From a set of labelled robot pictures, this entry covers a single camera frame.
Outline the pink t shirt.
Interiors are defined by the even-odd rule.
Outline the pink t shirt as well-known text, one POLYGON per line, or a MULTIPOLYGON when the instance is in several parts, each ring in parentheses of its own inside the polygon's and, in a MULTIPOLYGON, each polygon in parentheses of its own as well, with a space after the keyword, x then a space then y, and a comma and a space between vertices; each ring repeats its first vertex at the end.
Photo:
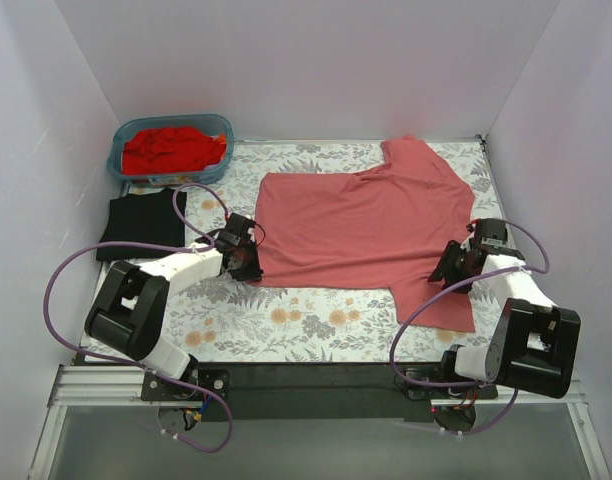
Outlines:
POLYGON ((466 237, 475 196, 425 142, 382 143, 383 164, 355 173, 269 173, 255 220, 260 285, 387 289, 404 323, 440 292, 428 278, 466 237))

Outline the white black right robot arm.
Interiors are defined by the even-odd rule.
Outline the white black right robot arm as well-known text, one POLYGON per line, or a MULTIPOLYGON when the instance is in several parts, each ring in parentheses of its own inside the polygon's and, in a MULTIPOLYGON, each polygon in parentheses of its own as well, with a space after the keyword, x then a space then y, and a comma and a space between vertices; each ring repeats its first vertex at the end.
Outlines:
POLYGON ((475 384, 501 385, 559 399, 569 389, 581 328, 573 311, 557 306, 536 285, 523 254, 511 247, 507 223, 480 219, 469 238, 447 243, 430 274, 444 290, 485 275, 501 315, 486 347, 453 345, 444 352, 440 389, 461 397, 475 384))

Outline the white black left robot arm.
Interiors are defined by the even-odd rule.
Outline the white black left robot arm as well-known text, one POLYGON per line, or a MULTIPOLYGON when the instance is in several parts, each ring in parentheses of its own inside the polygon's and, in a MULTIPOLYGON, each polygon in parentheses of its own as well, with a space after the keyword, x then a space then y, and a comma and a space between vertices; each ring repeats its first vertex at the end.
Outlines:
POLYGON ((207 279, 227 273, 240 282, 262 278, 257 223, 231 214, 213 237, 215 247, 199 253, 174 253, 141 265, 112 265, 86 318, 85 333, 164 377, 164 387, 179 400, 199 386, 197 360, 164 337, 168 299, 207 279))

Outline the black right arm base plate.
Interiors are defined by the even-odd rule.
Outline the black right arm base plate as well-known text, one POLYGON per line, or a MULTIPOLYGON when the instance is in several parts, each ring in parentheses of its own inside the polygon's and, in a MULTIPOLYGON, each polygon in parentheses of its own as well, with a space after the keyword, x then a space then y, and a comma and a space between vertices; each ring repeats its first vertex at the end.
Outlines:
MULTIPOLYGON (((438 364, 415 364, 405 367, 403 373, 408 379, 413 379, 422 382, 442 382, 450 383, 450 380, 445 380, 441 377, 441 368, 438 364)), ((446 399, 454 401, 468 400, 472 398, 476 400, 492 400, 498 397, 498 390, 495 386, 485 386, 476 389, 467 389, 466 387, 429 387, 426 385, 411 384, 402 382, 398 376, 394 377, 395 385, 400 388, 411 400, 436 400, 446 399)))

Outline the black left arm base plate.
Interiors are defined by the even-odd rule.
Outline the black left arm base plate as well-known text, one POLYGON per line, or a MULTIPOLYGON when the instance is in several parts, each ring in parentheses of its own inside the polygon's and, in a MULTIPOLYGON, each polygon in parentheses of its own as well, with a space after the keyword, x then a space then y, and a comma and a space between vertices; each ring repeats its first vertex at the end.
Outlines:
MULTIPOLYGON (((200 369, 192 373, 186 383, 215 392, 226 399, 230 387, 230 372, 224 369, 200 369)), ((199 401, 204 394, 189 387, 165 381, 151 372, 146 372, 140 398, 143 401, 199 401)))

